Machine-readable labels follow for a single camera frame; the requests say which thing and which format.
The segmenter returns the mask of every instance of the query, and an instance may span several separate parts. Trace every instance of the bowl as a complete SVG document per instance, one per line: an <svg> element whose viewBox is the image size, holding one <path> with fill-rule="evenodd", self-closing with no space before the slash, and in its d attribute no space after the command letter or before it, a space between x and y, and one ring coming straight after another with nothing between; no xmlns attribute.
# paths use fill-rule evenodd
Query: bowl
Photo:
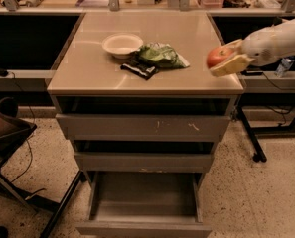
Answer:
<svg viewBox="0 0 295 238"><path fill-rule="evenodd" d="M114 34L103 40L102 47L118 59L128 59L143 43L139 36L133 34Z"/></svg>

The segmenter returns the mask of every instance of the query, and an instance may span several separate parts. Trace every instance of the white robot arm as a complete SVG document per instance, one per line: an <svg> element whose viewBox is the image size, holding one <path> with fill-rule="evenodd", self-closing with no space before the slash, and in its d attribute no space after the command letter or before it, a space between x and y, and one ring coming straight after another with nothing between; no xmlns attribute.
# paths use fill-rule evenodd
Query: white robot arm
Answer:
<svg viewBox="0 0 295 238"><path fill-rule="evenodd" d="M295 19L263 28L244 40L236 40L225 46L234 52L225 61L209 68L214 76L238 73L249 65L264 66L295 56Z"/></svg>

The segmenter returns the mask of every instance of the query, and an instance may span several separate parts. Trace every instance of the chair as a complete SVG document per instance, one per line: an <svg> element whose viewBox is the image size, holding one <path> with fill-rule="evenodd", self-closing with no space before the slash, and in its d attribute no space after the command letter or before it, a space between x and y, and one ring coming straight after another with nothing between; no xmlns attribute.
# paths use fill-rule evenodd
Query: chair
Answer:
<svg viewBox="0 0 295 238"><path fill-rule="evenodd" d="M15 197L30 209L36 210L36 207L39 207L53 212L51 219L40 236L48 237L72 197L78 183L81 181L82 173L78 172L76 174L60 202L54 202L26 192L8 181L1 174L2 166L37 128L36 124L17 118L17 113L18 104L13 98L6 97L0 100L0 194Z"/></svg>

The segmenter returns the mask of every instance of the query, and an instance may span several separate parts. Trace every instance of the drawer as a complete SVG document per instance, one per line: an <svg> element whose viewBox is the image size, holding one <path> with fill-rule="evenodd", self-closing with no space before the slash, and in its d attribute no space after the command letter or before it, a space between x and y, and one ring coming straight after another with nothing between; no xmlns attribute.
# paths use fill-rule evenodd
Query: drawer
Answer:
<svg viewBox="0 0 295 238"><path fill-rule="evenodd" d="M208 237L192 174L95 173L82 235Z"/></svg>
<svg viewBox="0 0 295 238"><path fill-rule="evenodd" d="M228 116L64 115L57 120L70 140L220 141Z"/></svg>
<svg viewBox="0 0 295 238"><path fill-rule="evenodd" d="M75 141L82 171L206 173L217 143Z"/></svg>

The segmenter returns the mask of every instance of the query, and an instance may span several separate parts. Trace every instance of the table top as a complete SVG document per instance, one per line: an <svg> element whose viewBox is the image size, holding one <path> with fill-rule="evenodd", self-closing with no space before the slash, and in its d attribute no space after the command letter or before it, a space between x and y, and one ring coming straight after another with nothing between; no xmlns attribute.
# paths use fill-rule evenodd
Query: table top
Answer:
<svg viewBox="0 0 295 238"><path fill-rule="evenodd" d="M144 43L169 44L190 67L161 71L145 80L121 70L101 46L116 33L132 33ZM206 66L209 50L220 41L205 12L170 10L96 10L86 13L49 87L56 95L241 94L237 75L213 77Z"/></svg>

